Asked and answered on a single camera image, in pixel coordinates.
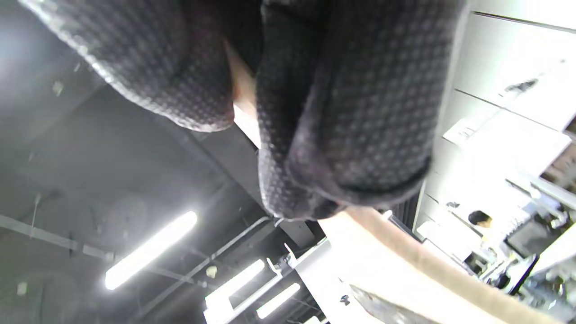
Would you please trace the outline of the person's right hand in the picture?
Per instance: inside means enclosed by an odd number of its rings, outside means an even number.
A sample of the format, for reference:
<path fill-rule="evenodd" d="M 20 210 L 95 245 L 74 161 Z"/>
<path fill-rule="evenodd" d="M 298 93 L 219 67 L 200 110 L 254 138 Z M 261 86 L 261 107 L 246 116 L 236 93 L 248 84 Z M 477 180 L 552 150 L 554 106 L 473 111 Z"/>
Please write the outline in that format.
<path fill-rule="evenodd" d="M 255 72 L 263 205 L 280 219 L 416 194 L 464 0 L 22 0 L 124 98 L 192 131 L 234 123 Z"/>

